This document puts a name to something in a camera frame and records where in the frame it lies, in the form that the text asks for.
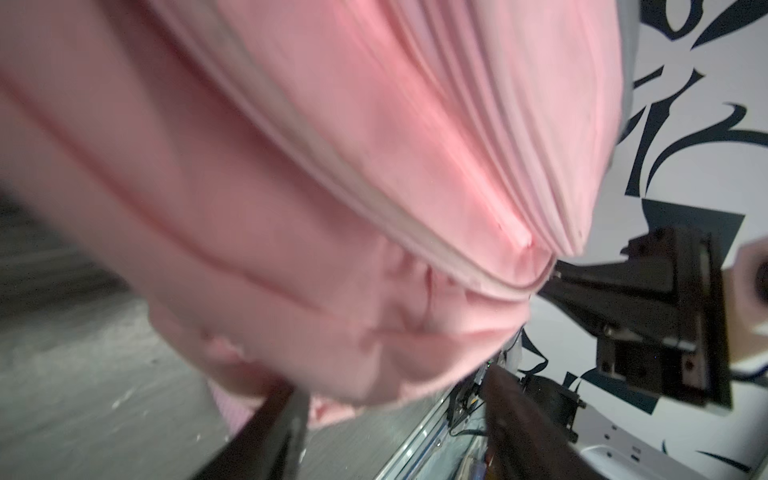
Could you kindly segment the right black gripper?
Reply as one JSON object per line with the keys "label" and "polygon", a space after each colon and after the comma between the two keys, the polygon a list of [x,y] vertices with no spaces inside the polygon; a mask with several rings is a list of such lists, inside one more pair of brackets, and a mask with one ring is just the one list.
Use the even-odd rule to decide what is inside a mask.
{"label": "right black gripper", "polygon": [[663,227],[621,253],[621,262],[557,262],[539,296],[596,339],[599,374],[656,398],[732,409],[717,238]]}

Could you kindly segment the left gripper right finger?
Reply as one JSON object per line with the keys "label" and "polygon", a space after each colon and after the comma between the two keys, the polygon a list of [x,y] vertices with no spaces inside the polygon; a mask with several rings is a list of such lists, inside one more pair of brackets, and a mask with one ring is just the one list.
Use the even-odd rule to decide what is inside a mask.
{"label": "left gripper right finger", "polygon": [[482,384],[485,425],[499,479],[578,480],[602,476],[524,393],[517,378],[493,365]]}

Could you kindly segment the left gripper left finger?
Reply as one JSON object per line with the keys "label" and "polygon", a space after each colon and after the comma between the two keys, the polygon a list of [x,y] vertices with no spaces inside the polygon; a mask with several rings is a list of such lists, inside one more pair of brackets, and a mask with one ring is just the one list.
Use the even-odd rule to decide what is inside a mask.
{"label": "left gripper left finger", "polygon": [[309,395],[281,386],[193,480],[295,479],[304,451]]}

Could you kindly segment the pink student backpack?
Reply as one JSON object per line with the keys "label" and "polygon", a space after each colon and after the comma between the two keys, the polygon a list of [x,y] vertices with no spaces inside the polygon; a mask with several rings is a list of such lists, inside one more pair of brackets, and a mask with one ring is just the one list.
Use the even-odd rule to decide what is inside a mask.
{"label": "pink student backpack", "polygon": [[635,1],[5,1],[1,188],[148,302],[233,429],[458,381],[580,255]]}

